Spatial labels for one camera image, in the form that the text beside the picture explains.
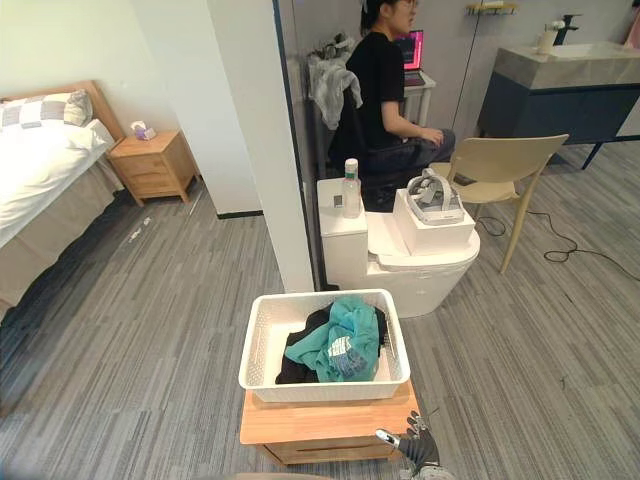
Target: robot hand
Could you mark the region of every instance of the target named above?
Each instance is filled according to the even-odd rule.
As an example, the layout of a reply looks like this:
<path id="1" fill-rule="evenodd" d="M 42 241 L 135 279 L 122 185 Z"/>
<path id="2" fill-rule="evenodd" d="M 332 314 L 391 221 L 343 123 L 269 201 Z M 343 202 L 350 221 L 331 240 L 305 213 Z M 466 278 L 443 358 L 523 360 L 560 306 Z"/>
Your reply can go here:
<path id="1" fill-rule="evenodd" d="M 417 412 L 412 411 L 411 416 L 407 417 L 407 422 L 408 438 L 396 437 L 382 429 L 376 430 L 376 436 L 398 449 L 413 462 L 414 477 L 420 474 L 421 478 L 453 479 L 449 472 L 440 468 L 438 446 L 424 419 Z"/>

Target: wall shelf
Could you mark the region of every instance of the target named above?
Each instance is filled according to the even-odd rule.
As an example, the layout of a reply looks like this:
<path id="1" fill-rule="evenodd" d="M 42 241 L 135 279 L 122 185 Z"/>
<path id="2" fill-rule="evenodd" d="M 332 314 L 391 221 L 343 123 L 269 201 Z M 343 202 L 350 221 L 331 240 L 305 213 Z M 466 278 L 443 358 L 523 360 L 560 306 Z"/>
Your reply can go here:
<path id="1" fill-rule="evenodd" d="M 504 3 L 502 5 L 473 3 L 466 6 L 467 15 L 515 15 L 517 8 L 517 3 Z"/>

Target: bed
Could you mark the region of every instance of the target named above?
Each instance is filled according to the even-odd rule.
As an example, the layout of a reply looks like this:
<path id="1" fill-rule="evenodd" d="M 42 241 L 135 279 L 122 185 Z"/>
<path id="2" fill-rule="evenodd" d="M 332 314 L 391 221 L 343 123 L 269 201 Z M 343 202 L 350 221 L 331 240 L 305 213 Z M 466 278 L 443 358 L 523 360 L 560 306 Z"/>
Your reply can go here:
<path id="1" fill-rule="evenodd" d="M 44 121 L 0 132 L 0 323 L 124 188 L 104 155 L 124 134 L 95 82 L 6 96 L 2 102 L 78 90 L 91 100 L 86 125 Z"/>

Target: black hair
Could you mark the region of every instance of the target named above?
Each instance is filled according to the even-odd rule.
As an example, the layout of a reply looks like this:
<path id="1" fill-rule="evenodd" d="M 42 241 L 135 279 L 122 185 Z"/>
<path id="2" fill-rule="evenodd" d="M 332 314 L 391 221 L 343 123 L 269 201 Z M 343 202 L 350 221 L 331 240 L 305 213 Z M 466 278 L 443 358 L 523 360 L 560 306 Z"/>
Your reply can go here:
<path id="1" fill-rule="evenodd" d="M 365 12 L 364 5 L 362 7 L 362 13 L 360 14 L 360 34 L 364 37 L 371 27 L 375 25 L 380 16 L 380 7 L 383 3 L 389 5 L 395 5 L 400 0 L 364 0 L 367 5 L 367 11 Z"/>

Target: black t-shirt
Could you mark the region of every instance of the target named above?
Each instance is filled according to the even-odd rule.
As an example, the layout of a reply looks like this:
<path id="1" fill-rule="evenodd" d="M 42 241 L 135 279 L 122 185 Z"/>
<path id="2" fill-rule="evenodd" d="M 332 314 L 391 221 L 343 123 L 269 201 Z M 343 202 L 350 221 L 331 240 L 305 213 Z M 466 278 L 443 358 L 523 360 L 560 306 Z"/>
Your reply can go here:
<path id="1" fill-rule="evenodd" d="M 397 144 L 399 137 L 388 133 L 382 122 L 382 103 L 404 100 L 404 59 L 402 51 L 382 33 L 370 32 L 356 47 L 347 62 L 360 81 L 362 107 L 358 109 L 360 124 L 368 148 Z M 348 133 L 336 131 L 338 142 L 348 144 Z"/>

